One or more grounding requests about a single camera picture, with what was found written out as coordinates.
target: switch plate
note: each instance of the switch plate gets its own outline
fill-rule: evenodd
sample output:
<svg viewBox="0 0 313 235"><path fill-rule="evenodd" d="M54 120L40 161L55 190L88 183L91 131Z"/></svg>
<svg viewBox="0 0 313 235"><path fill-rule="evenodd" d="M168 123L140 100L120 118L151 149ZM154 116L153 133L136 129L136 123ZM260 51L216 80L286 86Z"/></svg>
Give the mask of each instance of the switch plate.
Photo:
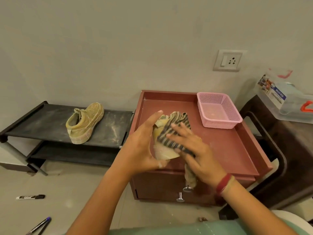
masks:
<svg viewBox="0 0 313 235"><path fill-rule="evenodd" d="M213 71L238 72L246 52L246 50L220 49Z"/></svg>

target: red bracelet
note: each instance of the red bracelet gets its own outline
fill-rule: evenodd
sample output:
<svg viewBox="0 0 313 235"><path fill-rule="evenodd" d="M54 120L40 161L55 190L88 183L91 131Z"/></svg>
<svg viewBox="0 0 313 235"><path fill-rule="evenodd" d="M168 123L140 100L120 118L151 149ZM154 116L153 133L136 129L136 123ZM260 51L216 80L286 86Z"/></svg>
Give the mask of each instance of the red bracelet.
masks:
<svg viewBox="0 0 313 235"><path fill-rule="evenodd" d="M232 177L232 175L227 173L226 176L224 176L223 179L221 179L221 181L219 182L219 184L216 187L216 192L218 195L221 195L222 191L227 186L231 177Z"/></svg>

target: shoe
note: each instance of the shoe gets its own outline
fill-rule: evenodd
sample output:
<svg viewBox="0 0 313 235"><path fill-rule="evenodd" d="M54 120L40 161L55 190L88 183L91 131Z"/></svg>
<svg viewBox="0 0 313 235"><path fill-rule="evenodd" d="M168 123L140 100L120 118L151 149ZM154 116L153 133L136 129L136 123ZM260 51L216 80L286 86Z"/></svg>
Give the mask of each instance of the shoe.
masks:
<svg viewBox="0 0 313 235"><path fill-rule="evenodd" d="M88 141L95 125L102 119L104 108L96 102L85 110L75 108L74 112L66 122L66 128L72 143L82 144Z"/></svg>

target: black shoe rack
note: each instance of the black shoe rack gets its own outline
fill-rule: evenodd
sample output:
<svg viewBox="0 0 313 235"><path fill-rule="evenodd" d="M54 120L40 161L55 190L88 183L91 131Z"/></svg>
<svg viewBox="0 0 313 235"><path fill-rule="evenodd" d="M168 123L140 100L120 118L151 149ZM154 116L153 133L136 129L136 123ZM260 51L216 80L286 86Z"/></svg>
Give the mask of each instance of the black shoe rack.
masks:
<svg viewBox="0 0 313 235"><path fill-rule="evenodd" d="M39 168L45 160L111 166L128 137L134 113L104 110L104 116L95 126L91 138L77 145L72 144L65 127L75 108L86 107L54 105L44 101L0 132L0 142L7 143L8 136L41 140L25 156L29 164Z"/></svg>

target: drawer knob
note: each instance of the drawer knob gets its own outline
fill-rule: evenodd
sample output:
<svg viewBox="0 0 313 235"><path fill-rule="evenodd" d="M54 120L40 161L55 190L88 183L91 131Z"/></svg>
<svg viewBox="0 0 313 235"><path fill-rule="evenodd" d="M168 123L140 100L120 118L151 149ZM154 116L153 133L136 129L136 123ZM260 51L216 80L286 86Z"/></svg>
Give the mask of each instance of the drawer knob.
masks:
<svg viewBox="0 0 313 235"><path fill-rule="evenodd" d="M185 200L182 198L182 193L179 192L179 197L176 199L177 202L185 202Z"/></svg>
<svg viewBox="0 0 313 235"><path fill-rule="evenodd" d="M185 188L184 188L182 191L183 191L183 192L192 192L193 189L190 187L190 185L188 185L188 184L186 183L186 186L185 186Z"/></svg>

